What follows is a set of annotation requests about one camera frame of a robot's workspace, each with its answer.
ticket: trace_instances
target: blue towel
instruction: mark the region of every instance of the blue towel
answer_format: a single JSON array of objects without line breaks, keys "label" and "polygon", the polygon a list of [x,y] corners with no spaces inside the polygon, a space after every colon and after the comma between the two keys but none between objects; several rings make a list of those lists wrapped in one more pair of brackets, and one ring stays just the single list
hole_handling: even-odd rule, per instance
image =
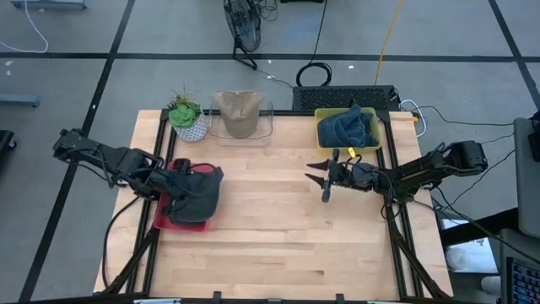
[{"label": "blue towel", "polygon": [[379,144],[371,136],[369,113],[360,113],[361,107],[354,104],[349,110],[327,117],[317,125],[319,145],[333,147],[373,147]]}]

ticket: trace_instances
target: white cable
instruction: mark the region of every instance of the white cable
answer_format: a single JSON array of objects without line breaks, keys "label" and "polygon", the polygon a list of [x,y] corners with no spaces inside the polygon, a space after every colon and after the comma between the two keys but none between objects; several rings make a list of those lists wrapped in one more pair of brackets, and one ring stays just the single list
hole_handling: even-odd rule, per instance
[{"label": "white cable", "polygon": [[428,131],[428,125],[425,123],[424,115],[422,114],[422,111],[419,109],[419,105],[417,105],[416,102],[414,102],[412,100],[404,100],[404,101],[402,101],[401,105],[399,106],[400,109],[403,108],[402,105],[404,103],[408,103],[408,102],[410,102],[410,103],[412,103],[414,105],[414,110],[418,111],[418,114],[420,115],[420,119],[422,120],[422,124],[424,125],[424,130],[420,134],[416,135],[416,137],[419,138],[420,136],[424,135],[426,131]]},{"label": "white cable", "polygon": [[32,27],[34,28],[37,35],[41,37],[41,39],[45,42],[45,49],[43,51],[32,51],[32,50],[21,50],[16,47],[8,46],[7,44],[0,41],[0,44],[7,47],[10,50],[17,51],[17,52],[31,52],[31,53],[37,53],[37,54],[43,54],[44,52],[47,52],[49,50],[49,42],[45,37],[40,33],[40,31],[37,29],[37,27],[34,24],[34,21],[32,21],[32,18],[30,17],[30,14],[28,13],[28,2],[24,0],[24,11],[26,12],[26,16],[28,17],[28,20],[30,24],[32,24]]}]

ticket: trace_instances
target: black keyboard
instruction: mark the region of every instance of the black keyboard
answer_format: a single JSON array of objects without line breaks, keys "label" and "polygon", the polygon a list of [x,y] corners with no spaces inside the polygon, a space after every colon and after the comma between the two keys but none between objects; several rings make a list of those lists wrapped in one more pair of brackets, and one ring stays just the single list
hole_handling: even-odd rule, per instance
[{"label": "black keyboard", "polygon": [[354,100],[378,111],[399,111],[399,96],[391,85],[295,87],[293,92],[295,110],[347,108]]},{"label": "black keyboard", "polygon": [[512,292],[514,304],[540,304],[540,269],[512,258]]}]

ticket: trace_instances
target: yellow cable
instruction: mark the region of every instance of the yellow cable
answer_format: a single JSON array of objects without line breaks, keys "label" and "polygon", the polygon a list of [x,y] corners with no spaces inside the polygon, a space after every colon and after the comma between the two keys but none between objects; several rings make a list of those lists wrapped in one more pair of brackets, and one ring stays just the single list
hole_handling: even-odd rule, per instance
[{"label": "yellow cable", "polygon": [[396,14],[394,14],[394,19],[391,21],[390,29],[388,29],[388,34],[386,34],[385,43],[382,45],[381,56],[379,57],[379,66],[377,67],[377,75],[375,76],[375,85],[377,85],[377,82],[379,82],[379,73],[381,73],[382,58],[385,56],[386,43],[388,43],[388,40],[390,40],[390,36],[392,35],[392,30],[394,30],[394,24],[396,23],[397,16],[399,16],[399,12],[401,12],[402,10],[402,6],[403,6],[403,0],[399,0]]}]

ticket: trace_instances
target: red tray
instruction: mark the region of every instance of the red tray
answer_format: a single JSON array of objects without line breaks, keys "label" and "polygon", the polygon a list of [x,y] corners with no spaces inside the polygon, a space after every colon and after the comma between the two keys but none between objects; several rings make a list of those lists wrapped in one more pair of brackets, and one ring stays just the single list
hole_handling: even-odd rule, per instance
[{"label": "red tray", "polygon": [[[173,167],[173,162],[168,166],[168,169],[171,171]],[[193,167],[193,171],[201,173],[210,173],[213,171],[212,166],[200,165]],[[172,230],[172,231],[206,231],[208,229],[208,222],[203,222],[197,225],[176,225],[173,224],[168,216],[163,215],[163,208],[166,206],[169,201],[169,196],[161,194],[159,197],[158,208],[155,210],[154,216],[154,227],[163,230]]]}]

